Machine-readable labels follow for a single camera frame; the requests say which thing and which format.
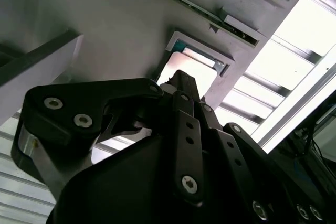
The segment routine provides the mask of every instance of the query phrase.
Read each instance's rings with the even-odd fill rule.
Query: white window light
[[[265,106],[250,97],[247,97],[237,90],[230,91],[223,102],[249,114],[257,115],[261,118],[267,118],[272,112],[272,108]]]
[[[109,146],[111,148],[121,151],[125,149],[126,147],[130,146],[131,144],[134,144],[134,141],[129,140],[122,136],[117,136],[117,137],[111,138],[101,143],[106,146]]]
[[[314,2],[299,0],[275,35],[288,43],[324,56],[334,46],[336,16]]]
[[[236,115],[234,113],[231,113],[221,107],[217,108],[215,110],[216,116],[218,118],[219,123],[224,126],[227,123],[236,123],[240,127],[244,129],[248,134],[252,134],[253,131],[256,130],[258,127],[258,124],[251,122],[245,118],[240,117],[239,115]]]
[[[91,156],[91,161],[93,164],[96,164],[105,158],[108,158],[109,156],[112,156],[112,153],[100,150],[98,148],[93,148],[92,149],[92,156]]]
[[[273,107],[279,106],[279,104],[284,100],[284,98],[280,95],[262,87],[261,85],[251,80],[248,80],[244,76],[236,82],[234,88]]]
[[[279,121],[288,115],[288,112],[295,106],[295,112],[287,122],[279,125],[275,132],[266,142],[263,149],[269,153],[277,146],[295,127],[305,119],[322,101],[336,90],[336,78],[334,75],[325,78],[325,74],[336,64],[336,46],[324,56],[313,70],[299,83],[299,85],[288,95],[282,104],[267,118],[263,124],[252,134],[252,138],[259,142]],[[326,82],[318,90],[311,90],[321,79]],[[300,100],[307,92],[311,94],[307,102]]]
[[[209,58],[204,57],[203,55],[199,54],[198,52],[195,52],[189,48],[184,48],[183,52],[185,55],[190,56],[191,58],[207,65],[208,67],[213,67],[215,65],[215,62],[213,60],[210,60]]]
[[[200,94],[199,96],[204,96],[216,79],[217,71],[206,64],[201,63],[203,61],[209,63],[206,57],[197,53],[194,53],[193,57],[196,57],[198,60],[195,60],[181,52],[172,53],[170,59],[160,74],[158,85],[169,81],[169,78],[173,77],[177,70],[182,70],[195,78],[198,92]]]
[[[312,68],[313,64],[270,40],[248,67],[247,72],[293,90]]]

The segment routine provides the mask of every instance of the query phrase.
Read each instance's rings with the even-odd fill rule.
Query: black linkage arm
[[[96,143],[142,128],[151,136],[91,163]],[[321,223],[239,125],[222,128],[181,71],[162,88],[134,79],[31,89],[12,157],[56,198],[48,223]]]

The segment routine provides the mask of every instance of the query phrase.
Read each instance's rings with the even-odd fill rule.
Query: metal frame
[[[305,77],[305,79],[296,87],[288,96],[290,100],[297,100],[295,106],[287,110],[286,101],[278,107],[278,113],[270,116],[270,123],[274,123],[278,118],[281,110],[288,111],[281,117],[280,121],[274,124],[259,144],[266,152],[270,152],[279,144],[295,127],[303,121],[319,104],[321,104],[336,89],[336,46],[322,58],[318,65]],[[300,90],[308,89],[309,91],[300,96]],[[253,134],[263,134],[267,125],[261,125]]]
[[[81,40],[68,31],[0,68],[0,125],[22,107],[29,89],[50,84],[70,67]]]

